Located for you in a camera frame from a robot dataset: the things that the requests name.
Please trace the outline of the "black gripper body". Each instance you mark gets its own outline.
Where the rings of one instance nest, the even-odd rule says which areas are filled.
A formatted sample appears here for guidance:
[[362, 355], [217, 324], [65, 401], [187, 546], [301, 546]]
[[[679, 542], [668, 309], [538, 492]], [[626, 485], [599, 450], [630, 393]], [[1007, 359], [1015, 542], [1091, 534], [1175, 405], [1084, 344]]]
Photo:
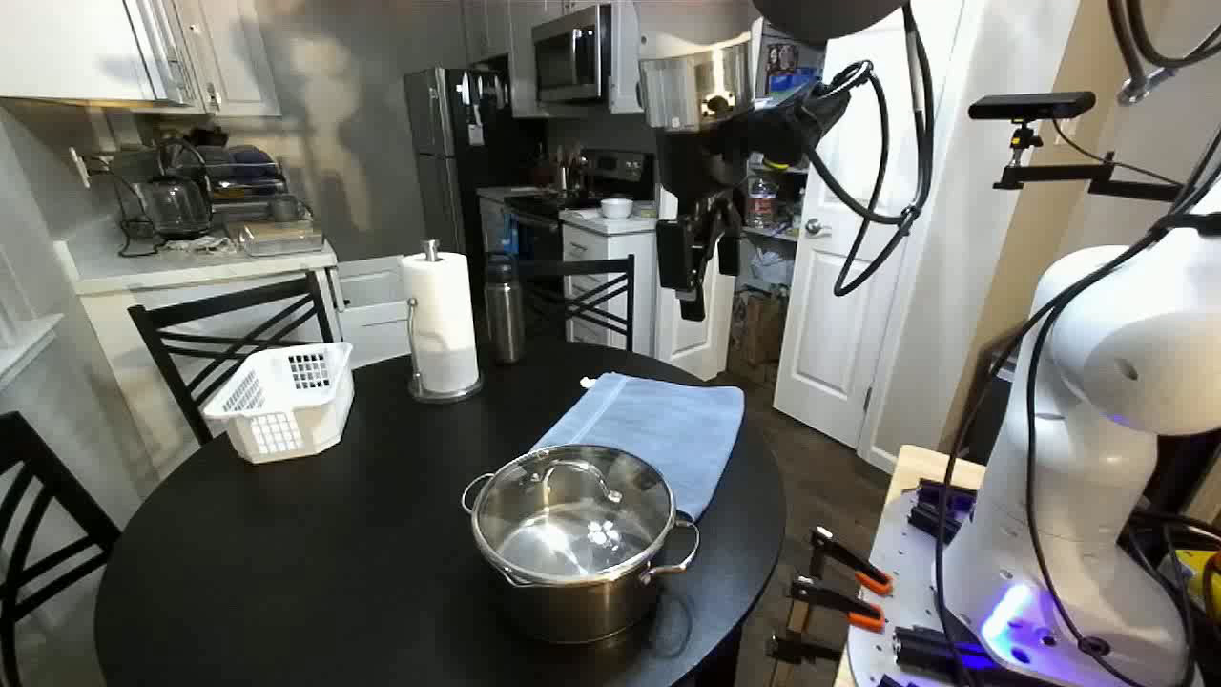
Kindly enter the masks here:
[[740, 271], [740, 206], [733, 191], [683, 202], [675, 191], [660, 195], [656, 214], [660, 286], [683, 302], [702, 298], [706, 267], [721, 275]]

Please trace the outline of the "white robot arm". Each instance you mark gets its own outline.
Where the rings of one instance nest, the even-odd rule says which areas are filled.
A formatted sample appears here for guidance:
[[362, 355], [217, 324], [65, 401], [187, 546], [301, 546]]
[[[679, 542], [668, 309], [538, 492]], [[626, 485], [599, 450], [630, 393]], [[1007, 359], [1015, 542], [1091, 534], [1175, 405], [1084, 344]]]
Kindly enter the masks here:
[[[794, 76], [767, 92], [755, 34], [698, 46], [759, 53], [748, 92], [710, 95], [706, 122], [664, 122], [679, 153], [740, 168], [748, 153], [782, 153], [870, 225], [893, 225], [897, 244], [931, 198], [935, 122], [931, 57], [912, 0], [752, 0], [759, 23], [801, 50], [874, 31], [889, 15], [904, 27], [908, 99], [916, 122], [912, 202], [878, 214], [889, 164], [889, 103], [874, 57], [836, 76]], [[820, 156], [820, 137], [843, 118], [851, 92], [878, 95], [878, 179], [859, 202]], [[1011, 344], [1019, 366], [1007, 416], [988, 454], [965, 523], [935, 553], [939, 611], [965, 630], [1007, 676], [1053, 687], [1194, 687], [1190, 618], [1175, 595], [1122, 550], [1141, 489], [1156, 473], [1160, 435], [1217, 427], [1217, 378], [1206, 359], [1217, 344], [1221, 244], [1217, 214], [1198, 214], [1217, 187], [1217, 137], [1190, 179], [1171, 183], [1171, 206], [1133, 244], [1095, 244], [1045, 267], [1030, 313]]]

